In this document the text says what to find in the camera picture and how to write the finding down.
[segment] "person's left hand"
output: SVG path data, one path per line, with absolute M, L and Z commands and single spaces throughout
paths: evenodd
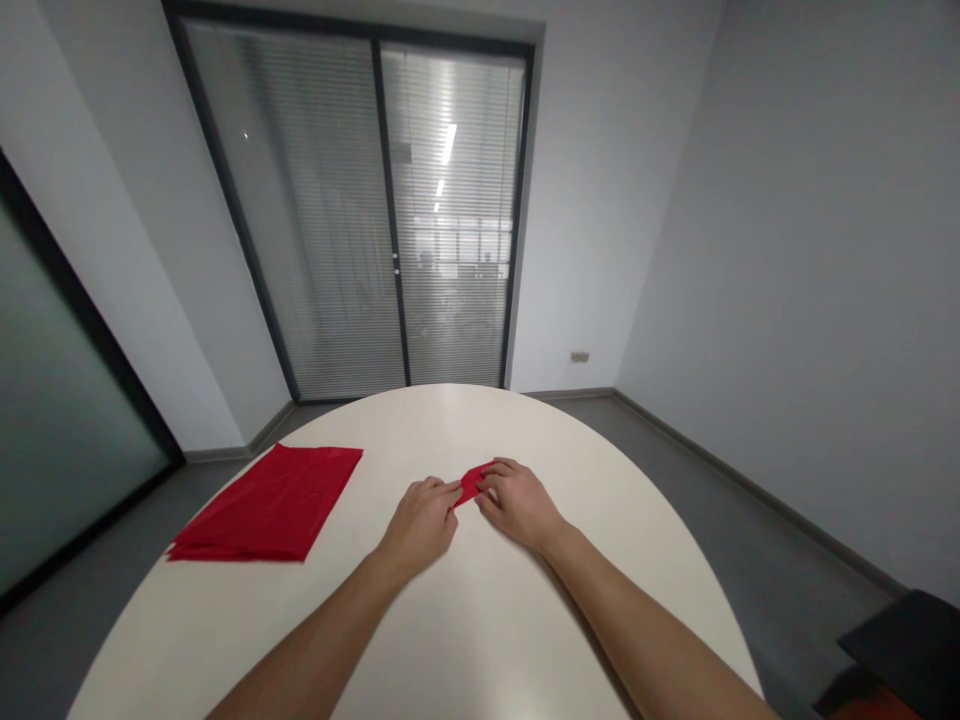
M 457 516 L 450 508 L 462 494 L 459 480 L 444 483 L 428 477 L 413 483 L 374 554 L 404 583 L 426 570 L 450 547 L 457 531 Z

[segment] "white table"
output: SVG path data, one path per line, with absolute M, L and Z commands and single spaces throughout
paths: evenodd
M 687 528 L 613 445 L 503 390 L 428 385 L 328 413 L 291 446 L 365 450 L 304 565 L 157 562 L 97 656 L 71 718 L 200 718 L 379 541 L 403 491 L 494 455 L 529 465 L 560 511 L 754 690 L 730 605 Z M 534 560 L 473 503 L 450 552 L 404 590 L 336 718 L 615 718 L 628 714 Z

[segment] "frosted glass panel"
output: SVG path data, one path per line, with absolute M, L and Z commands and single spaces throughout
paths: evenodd
M 186 28 L 299 399 L 403 387 L 370 43 Z
M 524 62 L 385 44 L 410 379 L 500 384 Z
M 0 201 L 0 593 L 169 464 Z

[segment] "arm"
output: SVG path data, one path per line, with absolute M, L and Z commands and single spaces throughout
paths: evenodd
M 553 568 L 644 717 L 776 718 L 700 638 L 563 519 L 529 468 L 498 460 L 477 484 L 485 491 L 476 499 L 481 512 Z
M 394 598 L 450 547 L 457 518 L 448 510 L 462 492 L 459 481 L 413 483 L 376 550 L 208 718 L 330 717 Z

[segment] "gray floor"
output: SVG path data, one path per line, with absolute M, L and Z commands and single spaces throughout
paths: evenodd
M 740 621 L 770 704 L 785 718 L 847 666 L 835 638 L 889 598 L 617 400 L 552 403 L 609 439 L 671 502 Z M 328 412 L 297 408 L 271 440 Z M 62 718 L 101 643 L 170 538 L 242 462 L 191 465 L 0 622 L 0 717 Z

